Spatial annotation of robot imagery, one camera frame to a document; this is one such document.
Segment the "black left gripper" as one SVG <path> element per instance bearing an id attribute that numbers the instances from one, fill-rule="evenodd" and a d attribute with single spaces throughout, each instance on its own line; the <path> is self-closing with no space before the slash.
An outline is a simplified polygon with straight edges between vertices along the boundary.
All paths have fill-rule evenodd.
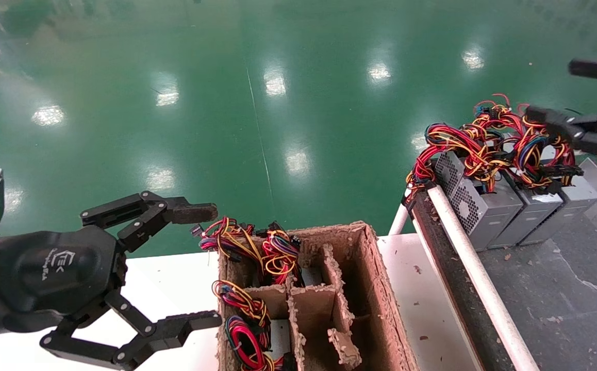
<path id="1" fill-rule="evenodd" d="M 127 272 L 123 253 L 136 251 L 168 224 L 196 225 L 217 216 L 216 204 L 145 191 L 84 210 L 86 227 L 77 231 L 0 238 L 0 308 L 7 314 L 69 315 L 42 338 L 44 350 L 68 361 L 136 370 L 157 352 L 183 347 L 192 332 L 219 327 L 222 317 L 212 310 L 152 322 L 117 291 Z M 103 230 L 123 223 L 117 240 Z M 128 343 L 114 347 L 74 338 L 108 310 L 136 332 Z"/>

